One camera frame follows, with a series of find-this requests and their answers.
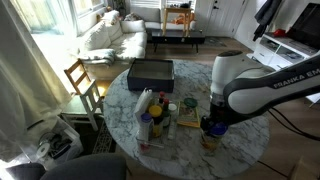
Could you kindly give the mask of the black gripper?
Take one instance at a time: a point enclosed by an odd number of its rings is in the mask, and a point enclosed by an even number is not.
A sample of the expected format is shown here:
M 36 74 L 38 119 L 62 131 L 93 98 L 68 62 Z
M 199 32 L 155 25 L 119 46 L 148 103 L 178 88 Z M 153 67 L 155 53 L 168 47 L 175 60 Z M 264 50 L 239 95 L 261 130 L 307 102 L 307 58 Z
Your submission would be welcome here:
M 228 130 L 226 124 L 217 122 L 210 116 L 201 117 L 200 128 L 206 135 L 224 135 Z

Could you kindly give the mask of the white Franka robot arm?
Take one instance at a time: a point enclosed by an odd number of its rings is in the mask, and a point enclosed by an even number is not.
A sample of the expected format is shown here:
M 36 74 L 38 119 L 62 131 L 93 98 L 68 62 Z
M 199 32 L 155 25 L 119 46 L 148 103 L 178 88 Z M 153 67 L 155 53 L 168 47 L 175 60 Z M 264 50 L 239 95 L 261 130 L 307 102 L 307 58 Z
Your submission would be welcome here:
M 207 134 L 218 123 L 230 126 L 319 93 L 320 55 L 275 70 L 239 50 L 225 51 L 214 60 L 210 90 L 210 113 L 200 123 Z

